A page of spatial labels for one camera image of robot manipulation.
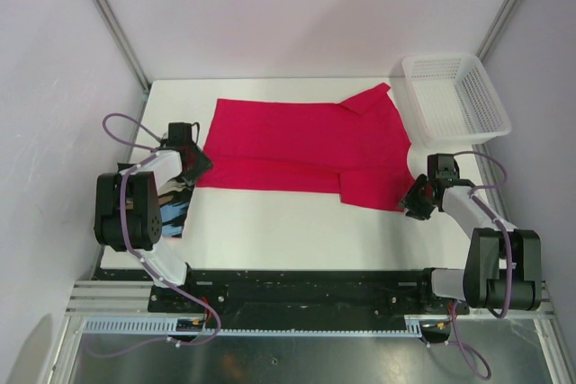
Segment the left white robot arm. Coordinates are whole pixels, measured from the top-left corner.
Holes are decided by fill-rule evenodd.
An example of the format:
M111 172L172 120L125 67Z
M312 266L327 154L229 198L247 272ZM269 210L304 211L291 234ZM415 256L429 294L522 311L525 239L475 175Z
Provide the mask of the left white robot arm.
M198 145L197 122L171 122L148 144L131 142L142 159L117 165L117 170L98 176L94 211L97 242L117 253L131 255L154 283L170 288L168 302L177 310L193 309L198 289L186 281L189 265L169 244L180 237L194 188L212 169L212 161Z

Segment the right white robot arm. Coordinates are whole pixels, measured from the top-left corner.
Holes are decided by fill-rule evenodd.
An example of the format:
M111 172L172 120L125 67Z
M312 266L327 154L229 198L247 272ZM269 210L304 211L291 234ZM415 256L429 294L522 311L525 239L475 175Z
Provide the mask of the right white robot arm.
M425 270L427 283L417 287L415 301L426 313L436 313L447 299L498 319L541 304L540 237L505 220L478 195L483 188L460 176L455 154L436 153L400 201L407 217L424 221L434 211L445 213L469 238L464 268Z

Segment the red t-shirt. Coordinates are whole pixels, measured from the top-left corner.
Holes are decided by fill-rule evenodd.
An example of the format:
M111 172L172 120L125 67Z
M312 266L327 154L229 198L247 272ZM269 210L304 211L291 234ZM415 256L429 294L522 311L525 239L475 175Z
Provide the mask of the red t-shirt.
M204 188L336 194L396 211L413 184L410 140L381 83L340 103L220 99L204 152Z

